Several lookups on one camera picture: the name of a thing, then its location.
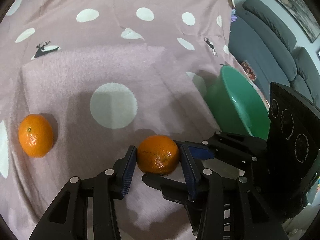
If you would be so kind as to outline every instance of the orange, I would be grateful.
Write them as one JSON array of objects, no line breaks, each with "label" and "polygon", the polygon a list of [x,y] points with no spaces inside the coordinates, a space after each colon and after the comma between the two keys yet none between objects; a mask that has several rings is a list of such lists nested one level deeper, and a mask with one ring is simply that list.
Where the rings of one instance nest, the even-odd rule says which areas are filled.
[{"label": "orange", "polygon": [[42,115],[29,114],[19,126],[19,142],[30,157],[43,157],[53,145],[52,127]]},{"label": "orange", "polygon": [[179,163],[178,146],[169,137],[153,135],[138,147],[137,164],[142,172],[167,175]]}]

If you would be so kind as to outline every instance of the green bowl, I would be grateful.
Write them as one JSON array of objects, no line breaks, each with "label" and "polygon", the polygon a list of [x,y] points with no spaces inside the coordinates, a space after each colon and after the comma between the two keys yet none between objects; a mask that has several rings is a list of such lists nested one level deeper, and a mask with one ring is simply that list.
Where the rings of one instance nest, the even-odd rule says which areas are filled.
[{"label": "green bowl", "polygon": [[223,132],[268,139],[268,111],[254,87],[236,69],[223,66],[204,100]]}]

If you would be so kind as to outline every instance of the deer antlers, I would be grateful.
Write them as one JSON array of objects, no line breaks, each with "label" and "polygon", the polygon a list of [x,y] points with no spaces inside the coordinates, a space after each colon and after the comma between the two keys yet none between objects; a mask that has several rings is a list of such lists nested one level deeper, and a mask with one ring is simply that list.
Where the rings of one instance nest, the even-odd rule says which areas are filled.
[{"label": "deer antlers", "polygon": [[41,46],[42,45],[42,42],[41,42],[41,43],[39,43],[39,45],[36,45],[36,48],[40,49],[41,47],[47,46],[50,42],[51,41],[45,41],[43,46]]}]

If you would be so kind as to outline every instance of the gray sofa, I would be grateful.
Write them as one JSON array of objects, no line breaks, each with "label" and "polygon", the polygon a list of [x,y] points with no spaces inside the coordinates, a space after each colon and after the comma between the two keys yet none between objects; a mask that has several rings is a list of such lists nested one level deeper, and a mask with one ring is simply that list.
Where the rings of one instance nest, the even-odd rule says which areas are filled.
[{"label": "gray sofa", "polygon": [[229,50],[239,63],[247,60],[257,75],[255,84],[270,99],[270,83],[291,86],[320,107],[320,75],[305,48],[280,18],[260,0],[236,9]]}]

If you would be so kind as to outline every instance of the deer silhouette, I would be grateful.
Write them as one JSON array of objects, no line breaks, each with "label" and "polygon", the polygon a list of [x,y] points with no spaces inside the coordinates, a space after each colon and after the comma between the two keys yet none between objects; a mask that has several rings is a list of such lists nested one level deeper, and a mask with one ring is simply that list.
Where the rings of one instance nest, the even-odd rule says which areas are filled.
[{"label": "deer silhouette", "polygon": [[50,42],[51,42],[51,41],[45,41],[45,42],[44,42],[44,45],[42,45],[42,42],[39,43],[39,45],[36,45],[36,48],[37,48],[38,50],[37,50],[37,52],[36,52],[36,54],[35,54],[34,57],[35,57],[35,58],[41,57],[41,56],[46,55],[46,54],[48,54],[48,53],[50,53],[50,52],[57,51],[57,50],[59,49],[59,47],[57,47],[57,48],[55,48],[55,49],[51,49],[51,50],[46,50],[46,51],[44,51],[44,47],[47,46]]}]

